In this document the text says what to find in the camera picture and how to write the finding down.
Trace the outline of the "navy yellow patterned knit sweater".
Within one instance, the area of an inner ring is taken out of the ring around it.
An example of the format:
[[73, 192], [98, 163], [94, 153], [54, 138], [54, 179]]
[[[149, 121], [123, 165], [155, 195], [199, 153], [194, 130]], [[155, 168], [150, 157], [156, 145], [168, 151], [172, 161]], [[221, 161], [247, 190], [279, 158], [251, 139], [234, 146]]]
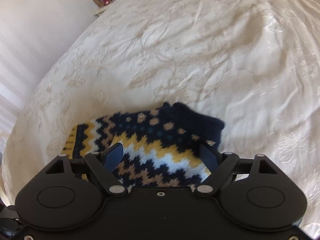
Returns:
[[223, 121], [183, 103], [165, 102], [156, 109], [118, 112], [76, 125], [62, 153], [78, 159], [120, 143], [124, 155], [112, 173], [125, 187], [195, 186], [210, 175], [200, 147], [217, 151], [224, 127]]

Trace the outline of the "cream floral bedspread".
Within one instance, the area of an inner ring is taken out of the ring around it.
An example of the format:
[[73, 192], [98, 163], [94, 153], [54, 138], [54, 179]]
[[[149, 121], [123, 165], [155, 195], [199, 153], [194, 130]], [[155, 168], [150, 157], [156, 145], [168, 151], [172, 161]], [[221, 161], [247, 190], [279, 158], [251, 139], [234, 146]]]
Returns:
[[319, 236], [319, 0], [116, 0], [54, 63], [3, 155], [4, 201], [73, 126], [182, 102], [225, 122], [220, 150], [272, 159]]

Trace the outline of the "white bedside table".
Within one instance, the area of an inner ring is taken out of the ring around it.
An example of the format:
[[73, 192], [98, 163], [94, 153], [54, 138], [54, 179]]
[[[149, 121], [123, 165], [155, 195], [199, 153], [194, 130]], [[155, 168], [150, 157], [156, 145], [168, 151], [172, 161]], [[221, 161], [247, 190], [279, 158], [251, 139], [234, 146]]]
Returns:
[[110, 5], [106, 5], [106, 6], [100, 7], [99, 9], [97, 9], [97, 10], [94, 12], [94, 16], [95, 16], [95, 17], [99, 17], [99, 16], [100, 16], [101, 14], [103, 14], [109, 7], [110, 7]]

